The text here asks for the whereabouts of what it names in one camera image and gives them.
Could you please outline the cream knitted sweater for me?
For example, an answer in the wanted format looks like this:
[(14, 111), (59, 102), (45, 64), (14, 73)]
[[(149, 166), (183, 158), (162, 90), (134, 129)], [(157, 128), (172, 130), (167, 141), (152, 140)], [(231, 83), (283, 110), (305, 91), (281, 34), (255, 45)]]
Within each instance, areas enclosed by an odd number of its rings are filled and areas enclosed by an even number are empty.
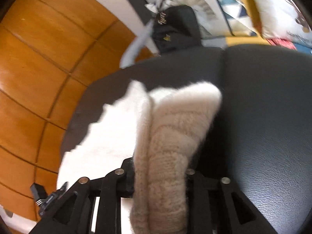
[(134, 164), (127, 233), (186, 233), (186, 170), (222, 102), (220, 90), (202, 81), (147, 91), (131, 81), (123, 97), (105, 104), (98, 121), (66, 152), (57, 187), (79, 178), (104, 177), (128, 157)]

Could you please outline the wooden wardrobe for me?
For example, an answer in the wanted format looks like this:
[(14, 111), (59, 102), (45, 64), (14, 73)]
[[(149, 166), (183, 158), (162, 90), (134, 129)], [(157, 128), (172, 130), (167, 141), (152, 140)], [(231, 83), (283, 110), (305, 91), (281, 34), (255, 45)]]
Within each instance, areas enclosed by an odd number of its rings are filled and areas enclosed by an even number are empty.
[(56, 187), (86, 88), (116, 72), (134, 33), (96, 0), (15, 0), (1, 21), (1, 206), (36, 221), (30, 186)]

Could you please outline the black handbag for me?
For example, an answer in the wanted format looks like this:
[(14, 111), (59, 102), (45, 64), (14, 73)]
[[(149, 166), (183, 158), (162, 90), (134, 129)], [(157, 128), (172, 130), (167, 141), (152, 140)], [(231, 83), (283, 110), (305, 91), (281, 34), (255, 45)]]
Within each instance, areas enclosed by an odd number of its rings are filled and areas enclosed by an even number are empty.
[(201, 46), (194, 10), (187, 5), (160, 11), (154, 20), (152, 39), (160, 54)]

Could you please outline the grey yellow blue sofa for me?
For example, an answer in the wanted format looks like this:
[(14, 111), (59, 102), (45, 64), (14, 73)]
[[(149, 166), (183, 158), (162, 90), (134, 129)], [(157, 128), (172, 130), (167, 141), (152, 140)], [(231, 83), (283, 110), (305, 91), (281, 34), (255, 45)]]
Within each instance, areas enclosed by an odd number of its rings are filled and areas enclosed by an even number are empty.
[(196, 46), (269, 44), (311, 54), (311, 0), (128, 0), (144, 23), (120, 68), (148, 40), (158, 54)]

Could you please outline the triangle pattern pillow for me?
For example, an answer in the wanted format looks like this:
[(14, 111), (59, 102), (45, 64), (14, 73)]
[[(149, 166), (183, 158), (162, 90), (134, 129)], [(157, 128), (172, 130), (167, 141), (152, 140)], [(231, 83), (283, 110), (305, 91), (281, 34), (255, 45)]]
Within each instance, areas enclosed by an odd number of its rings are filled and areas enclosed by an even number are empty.
[(156, 0), (146, 4), (153, 13), (187, 5), (196, 15), (202, 39), (212, 36), (257, 36), (242, 0)]

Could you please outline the pink cloth on sofa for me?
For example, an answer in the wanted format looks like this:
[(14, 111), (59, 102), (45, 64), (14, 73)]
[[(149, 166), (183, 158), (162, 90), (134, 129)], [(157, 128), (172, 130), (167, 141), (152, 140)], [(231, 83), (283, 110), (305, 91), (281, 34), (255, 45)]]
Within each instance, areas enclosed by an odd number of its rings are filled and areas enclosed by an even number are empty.
[(297, 49), (291, 41), (281, 39), (281, 38), (270, 38), (270, 39), (267, 39), (267, 42), (272, 46), (284, 47), (284, 48), (288, 48), (291, 50)]

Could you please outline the white deer print pillow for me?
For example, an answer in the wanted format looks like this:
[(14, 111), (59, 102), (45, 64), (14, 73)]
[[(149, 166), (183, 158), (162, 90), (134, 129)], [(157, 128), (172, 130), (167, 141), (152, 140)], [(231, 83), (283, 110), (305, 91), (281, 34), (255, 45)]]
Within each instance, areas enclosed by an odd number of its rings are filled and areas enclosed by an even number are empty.
[(280, 38), (311, 47), (311, 28), (293, 0), (254, 0), (265, 39)]

